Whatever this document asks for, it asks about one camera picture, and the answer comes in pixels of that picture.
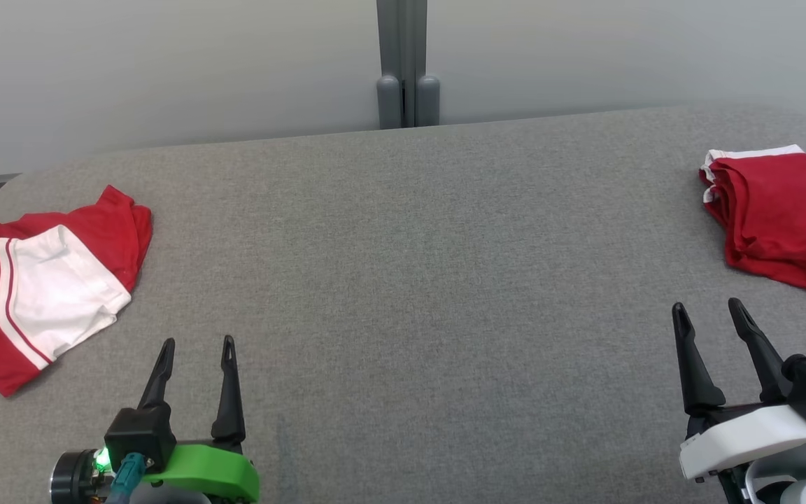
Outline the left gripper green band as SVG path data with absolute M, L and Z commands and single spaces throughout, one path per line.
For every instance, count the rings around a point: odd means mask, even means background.
M 170 413 L 165 392 L 172 376 L 175 350 L 175 338 L 167 338 L 148 377 L 139 410 Z M 211 425 L 211 443 L 176 444 L 170 457 L 155 459 L 146 467 L 143 482 L 172 486 L 230 503 L 256 503 L 260 501 L 260 476 L 243 453 L 246 424 L 236 345 L 231 335 L 225 335 L 223 340 L 220 369 L 223 375 L 220 404 Z

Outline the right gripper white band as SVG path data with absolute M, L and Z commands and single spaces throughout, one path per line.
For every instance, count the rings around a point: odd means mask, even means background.
M 682 405 L 690 420 L 680 446 L 686 480 L 743 469 L 748 478 L 786 476 L 806 479 L 806 416 L 786 401 L 792 384 L 783 360 L 740 299 L 727 300 L 736 334 L 746 344 L 762 404 L 726 407 L 696 345 L 696 332 L 684 304 L 672 306 Z

